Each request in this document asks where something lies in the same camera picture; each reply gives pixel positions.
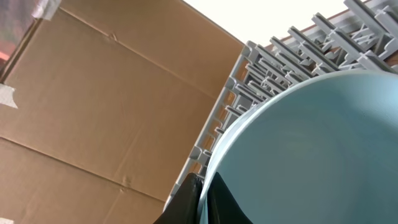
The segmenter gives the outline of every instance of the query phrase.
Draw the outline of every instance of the white tape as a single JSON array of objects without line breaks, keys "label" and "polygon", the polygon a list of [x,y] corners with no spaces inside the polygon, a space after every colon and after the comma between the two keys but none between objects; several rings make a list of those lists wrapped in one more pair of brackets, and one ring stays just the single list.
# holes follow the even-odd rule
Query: white tape
[{"label": "white tape", "polygon": [[32,13],[34,18],[43,18],[46,20],[51,20],[54,16],[55,11],[57,11],[60,6],[61,0],[40,0],[36,5],[35,10]]},{"label": "white tape", "polygon": [[13,108],[18,108],[12,97],[14,91],[15,89],[13,87],[0,84],[0,104],[4,104]]},{"label": "white tape", "polygon": [[5,218],[0,218],[0,224],[14,224],[14,221]]}]

